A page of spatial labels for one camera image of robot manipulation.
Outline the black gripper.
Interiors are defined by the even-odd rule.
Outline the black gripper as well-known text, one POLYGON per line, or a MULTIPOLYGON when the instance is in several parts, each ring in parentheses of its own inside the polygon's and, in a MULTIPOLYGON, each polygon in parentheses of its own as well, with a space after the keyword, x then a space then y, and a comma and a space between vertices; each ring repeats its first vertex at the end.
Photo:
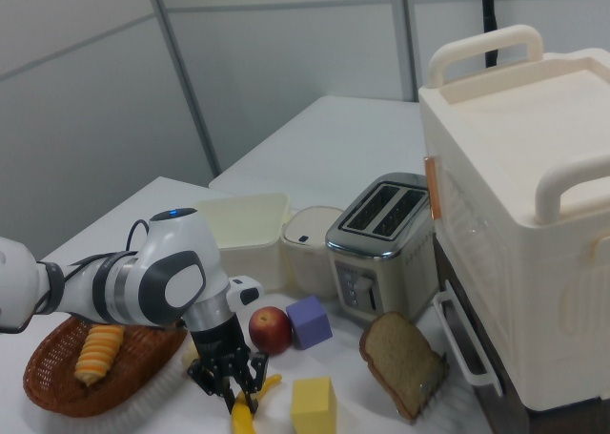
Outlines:
POLYGON ((229 364, 251 413, 258 409, 258 395, 266 381, 269 355, 253 352, 246 345, 237 314, 216 321, 212 327, 189 326, 198 358, 187 369, 192 380, 209 396, 232 397, 229 364))

